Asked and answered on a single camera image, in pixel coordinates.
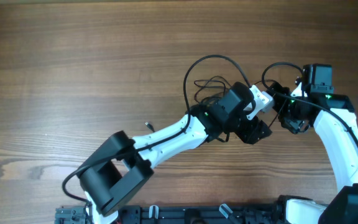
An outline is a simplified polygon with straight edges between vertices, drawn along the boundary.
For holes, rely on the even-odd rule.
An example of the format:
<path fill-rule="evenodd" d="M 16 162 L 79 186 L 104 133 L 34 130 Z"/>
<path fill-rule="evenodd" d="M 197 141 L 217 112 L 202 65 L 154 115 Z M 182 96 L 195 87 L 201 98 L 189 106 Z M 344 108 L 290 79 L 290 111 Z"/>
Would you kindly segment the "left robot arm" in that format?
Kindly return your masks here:
<path fill-rule="evenodd" d="M 257 113 L 272 107 L 274 100 L 255 85 L 236 82 L 211 105 L 194 105 L 175 124 L 148 135 L 129 138 L 124 131 L 111 135 L 80 166 L 77 177 L 91 205 L 92 223 L 113 223 L 122 208 L 151 178 L 154 168 L 167 159 L 222 133 L 236 134 L 255 144 L 271 135 Z"/>

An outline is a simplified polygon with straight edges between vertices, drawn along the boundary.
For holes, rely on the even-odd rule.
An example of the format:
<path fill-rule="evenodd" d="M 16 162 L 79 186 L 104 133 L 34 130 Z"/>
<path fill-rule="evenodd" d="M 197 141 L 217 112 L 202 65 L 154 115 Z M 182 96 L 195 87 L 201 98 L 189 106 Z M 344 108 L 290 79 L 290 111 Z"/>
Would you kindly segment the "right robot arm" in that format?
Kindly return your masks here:
<path fill-rule="evenodd" d="M 358 126 L 355 109 L 346 95 L 334 94 L 332 67 L 309 64 L 291 91 L 278 83 L 268 90 L 283 128 L 293 134 L 313 128 L 333 168 L 338 193 L 328 205 L 310 199 L 283 202 L 286 223 L 358 223 Z"/>

